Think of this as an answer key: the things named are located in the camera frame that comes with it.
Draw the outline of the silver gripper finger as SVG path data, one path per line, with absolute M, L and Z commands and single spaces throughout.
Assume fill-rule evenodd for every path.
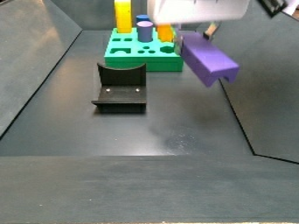
M 212 36 L 213 36 L 213 33 L 216 32 L 218 26 L 216 23 L 210 23 L 209 24 L 209 27 L 208 29 L 204 31 L 202 33 L 202 37 L 206 39 L 206 40 L 210 40 L 212 39 Z

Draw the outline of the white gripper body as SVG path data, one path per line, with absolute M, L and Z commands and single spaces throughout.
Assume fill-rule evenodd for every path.
M 186 24 L 240 19 L 249 0 L 146 0 L 154 24 Z

